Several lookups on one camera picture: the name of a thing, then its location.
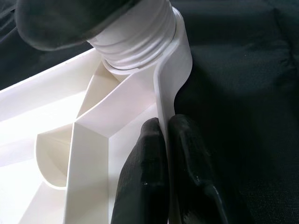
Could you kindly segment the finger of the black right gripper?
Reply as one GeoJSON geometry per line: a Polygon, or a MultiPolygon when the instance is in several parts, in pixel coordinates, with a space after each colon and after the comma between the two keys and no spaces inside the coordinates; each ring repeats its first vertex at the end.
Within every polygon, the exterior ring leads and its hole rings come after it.
{"type": "Polygon", "coordinates": [[[18,0],[16,26],[33,48],[61,50],[95,37],[137,4],[137,0],[18,0]]]}

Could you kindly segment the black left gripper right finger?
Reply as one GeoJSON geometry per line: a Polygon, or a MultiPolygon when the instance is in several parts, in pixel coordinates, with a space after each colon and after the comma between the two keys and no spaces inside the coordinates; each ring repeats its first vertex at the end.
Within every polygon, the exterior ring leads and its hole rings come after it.
{"type": "Polygon", "coordinates": [[[223,200],[214,183],[209,155],[198,128],[190,118],[179,114],[169,120],[168,132],[181,222],[228,223],[223,200]]]}

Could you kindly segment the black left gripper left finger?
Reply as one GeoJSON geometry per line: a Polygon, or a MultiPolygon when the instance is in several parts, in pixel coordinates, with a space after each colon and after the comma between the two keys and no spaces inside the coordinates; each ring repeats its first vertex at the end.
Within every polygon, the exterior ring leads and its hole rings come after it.
{"type": "Polygon", "coordinates": [[[165,224],[169,215],[169,173],[158,118],[147,120],[125,161],[116,191],[113,224],[165,224]]]}

